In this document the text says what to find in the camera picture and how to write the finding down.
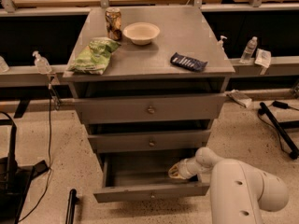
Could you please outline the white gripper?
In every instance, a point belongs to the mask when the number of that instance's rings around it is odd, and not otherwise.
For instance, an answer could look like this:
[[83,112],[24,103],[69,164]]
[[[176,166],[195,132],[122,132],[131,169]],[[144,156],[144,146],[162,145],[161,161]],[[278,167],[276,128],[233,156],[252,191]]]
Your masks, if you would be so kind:
[[172,179],[186,180],[198,175],[202,166],[196,158],[184,159],[175,163],[168,171],[168,176]]

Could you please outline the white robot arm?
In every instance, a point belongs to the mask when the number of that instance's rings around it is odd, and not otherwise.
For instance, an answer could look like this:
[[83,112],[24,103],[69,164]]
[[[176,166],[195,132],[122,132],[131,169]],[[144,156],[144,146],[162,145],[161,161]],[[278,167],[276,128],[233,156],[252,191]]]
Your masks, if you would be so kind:
[[263,224],[262,211],[277,212],[289,201],[285,182],[243,161],[225,159],[208,147],[175,163],[168,175],[190,179],[209,171],[212,224]]

